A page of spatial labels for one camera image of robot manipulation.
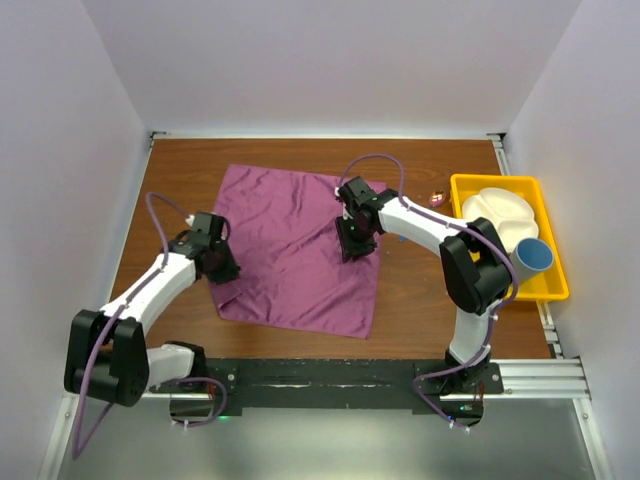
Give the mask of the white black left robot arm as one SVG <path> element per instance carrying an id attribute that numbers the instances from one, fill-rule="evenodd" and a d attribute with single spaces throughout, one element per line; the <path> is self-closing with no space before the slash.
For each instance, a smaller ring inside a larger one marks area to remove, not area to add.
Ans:
<path id="1" fill-rule="evenodd" d="M 131 407 L 151 387 L 173 381 L 185 392 L 207 380 L 202 347 L 169 341 L 150 348 L 146 336 L 166 308 L 200 279 L 225 284 L 240 267 L 229 245 L 230 223 L 198 212 L 187 229 L 165 239 L 151 267 L 123 294 L 71 322 L 64 388 L 69 393 Z"/>

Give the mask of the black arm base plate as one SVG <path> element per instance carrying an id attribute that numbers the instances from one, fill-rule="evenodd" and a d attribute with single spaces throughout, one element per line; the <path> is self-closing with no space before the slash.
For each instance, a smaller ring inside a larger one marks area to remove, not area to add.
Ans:
<path id="1" fill-rule="evenodd" d="M 444 361 L 411 359 L 223 359 L 210 358 L 207 372 L 219 388 L 169 381 L 152 388 L 169 396 L 177 418 L 202 420 L 220 408 L 240 416 L 250 408 L 409 410 L 425 415 L 439 407 L 450 420 L 465 426 L 479 423 L 484 401 L 501 395 L 500 367 L 489 362 L 469 389 L 441 395 L 437 388 L 415 385 L 423 373 L 444 369 Z"/>

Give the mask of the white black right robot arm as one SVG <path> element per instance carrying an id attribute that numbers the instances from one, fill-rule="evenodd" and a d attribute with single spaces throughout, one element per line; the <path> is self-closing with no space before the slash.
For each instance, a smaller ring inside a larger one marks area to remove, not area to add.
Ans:
<path id="1" fill-rule="evenodd" d="M 447 294 L 456 306 L 454 335 L 444 369 L 423 373 L 415 385 L 437 388 L 441 395 L 469 392 L 490 361 L 490 338 L 498 311 L 511 299 L 517 274 L 493 224 L 437 214 L 393 189 L 375 192 L 355 177 L 335 189 L 343 213 L 335 224 L 343 262 L 372 254 L 375 237 L 402 236 L 441 261 Z"/>

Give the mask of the purple cloth napkin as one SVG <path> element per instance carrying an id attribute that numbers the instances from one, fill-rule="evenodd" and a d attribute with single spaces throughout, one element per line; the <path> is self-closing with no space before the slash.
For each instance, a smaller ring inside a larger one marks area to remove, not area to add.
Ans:
<path id="1" fill-rule="evenodd" d="M 231 225 L 238 279 L 212 284 L 220 318 L 366 339 L 380 255 L 345 263 L 335 220 L 338 177 L 230 165 L 213 211 Z"/>

